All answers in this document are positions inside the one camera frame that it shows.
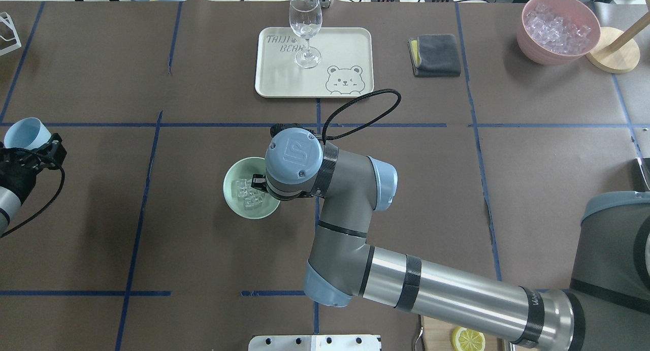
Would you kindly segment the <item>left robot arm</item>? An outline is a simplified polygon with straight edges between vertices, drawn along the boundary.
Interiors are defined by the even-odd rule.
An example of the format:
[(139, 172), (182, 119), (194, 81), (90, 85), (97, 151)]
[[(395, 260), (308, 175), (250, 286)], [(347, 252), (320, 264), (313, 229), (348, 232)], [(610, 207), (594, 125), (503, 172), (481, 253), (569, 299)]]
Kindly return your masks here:
[[(67, 150), (63, 147), (60, 135), (55, 133), (44, 145), (35, 149), (9, 148), (2, 144), (1, 154), (1, 215), (2, 238), (4, 238), (42, 214), (58, 198), (66, 179), (62, 164), (67, 157)], [(7, 229), (34, 189), (37, 175), (44, 169), (60, 171), (60, 183), (55, 194), (28, 219), (14, 228)]]

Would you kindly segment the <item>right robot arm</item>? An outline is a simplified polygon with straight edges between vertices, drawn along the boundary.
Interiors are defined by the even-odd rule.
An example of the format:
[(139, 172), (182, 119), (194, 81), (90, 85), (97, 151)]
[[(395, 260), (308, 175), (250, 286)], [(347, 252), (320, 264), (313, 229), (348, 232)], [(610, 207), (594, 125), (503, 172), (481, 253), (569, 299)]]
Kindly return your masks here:
[(321, 307), (325, 333), (411, 344), (416, 316), (517, 341), (526, 291), (570, 307), (588, 201), (627, 191), (636, 156), (623, 128), (368, 128), (334, 141), (332, 183), (320, 199), (279, 205), (265, 245), (292, 265), (257, 266), (301, 285), (313, 269), (350, 297)]

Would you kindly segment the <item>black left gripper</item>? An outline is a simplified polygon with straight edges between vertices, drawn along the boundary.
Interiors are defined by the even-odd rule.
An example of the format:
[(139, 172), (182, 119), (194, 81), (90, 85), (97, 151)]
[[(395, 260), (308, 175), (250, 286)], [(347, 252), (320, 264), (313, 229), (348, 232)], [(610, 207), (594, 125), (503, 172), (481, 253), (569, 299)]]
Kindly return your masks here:
[(61, 170), (67, 156), (58, 133), (36, 149), (9, 148), (2, 144), (2, 187), (19, 199), (34, 189), (37, 175), (44, 169)]

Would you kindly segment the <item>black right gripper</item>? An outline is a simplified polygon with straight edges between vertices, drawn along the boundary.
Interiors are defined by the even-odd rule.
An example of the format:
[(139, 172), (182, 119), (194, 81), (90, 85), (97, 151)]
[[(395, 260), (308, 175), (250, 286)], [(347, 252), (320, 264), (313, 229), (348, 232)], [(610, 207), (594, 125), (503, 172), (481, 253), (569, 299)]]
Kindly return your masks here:
[(268, 192), (267, 179), (264, 174), (253, 174), (251, 178), (251, 188), (260, 192)]

